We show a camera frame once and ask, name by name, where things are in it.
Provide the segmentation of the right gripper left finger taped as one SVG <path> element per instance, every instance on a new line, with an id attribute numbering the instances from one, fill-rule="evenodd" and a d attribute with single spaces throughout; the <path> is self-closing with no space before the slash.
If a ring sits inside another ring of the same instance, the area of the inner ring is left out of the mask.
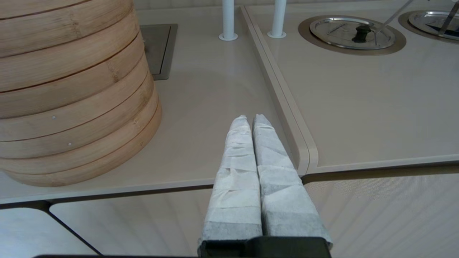
<path id="1" fill-rule="evenodd" d="M 262 236 L 259 175 L 245 115 L 230 125 L 199 244 Z"/>

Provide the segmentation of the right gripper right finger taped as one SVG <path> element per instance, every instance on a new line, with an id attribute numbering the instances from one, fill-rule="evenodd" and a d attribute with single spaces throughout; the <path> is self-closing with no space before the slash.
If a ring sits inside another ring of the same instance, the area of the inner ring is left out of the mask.
<path id="1" fill-rule="evenodd" d="M 319 237 L 333 247 L 330 234 L 297 174 L 276 130 L 262 114 L 253 122 L 262 226 L 269 237 Z"/>

